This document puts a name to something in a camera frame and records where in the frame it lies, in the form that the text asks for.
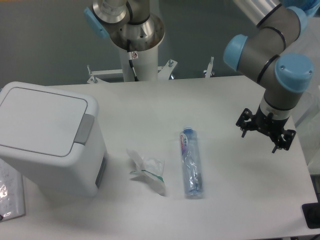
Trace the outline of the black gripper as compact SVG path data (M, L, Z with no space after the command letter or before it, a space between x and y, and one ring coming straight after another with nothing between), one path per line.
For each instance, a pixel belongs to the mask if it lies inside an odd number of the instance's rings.
M269 136L274 143L272 153L276 150L288 151L296 136L293 129L284 129L288 118L277 120L273 118L273 113L269 112L265 115L261 108L258 107L254 115L251 110L245 108L236 122L236 126L242 131L241 137L244 138L248 131L258 131Z

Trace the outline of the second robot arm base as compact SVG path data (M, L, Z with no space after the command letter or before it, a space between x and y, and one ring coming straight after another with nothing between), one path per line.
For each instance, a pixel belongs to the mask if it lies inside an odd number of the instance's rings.
M83 13L97 36L110 38L127 52L150 50L165 36L164 24L151 13L149 0L94 0Z

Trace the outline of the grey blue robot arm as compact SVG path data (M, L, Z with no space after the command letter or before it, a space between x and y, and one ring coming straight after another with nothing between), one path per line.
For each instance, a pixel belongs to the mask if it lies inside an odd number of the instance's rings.
M307 56L286 49L304 33L308 17L301 8L284 6L278 0L238 0L236 5L258 33L234 36L223 60L265 90L256 113L244 109L236 125L244 134L257 131L269 137L275 150L289 150L296 131L285 129L285 124L308 89L315 68Z

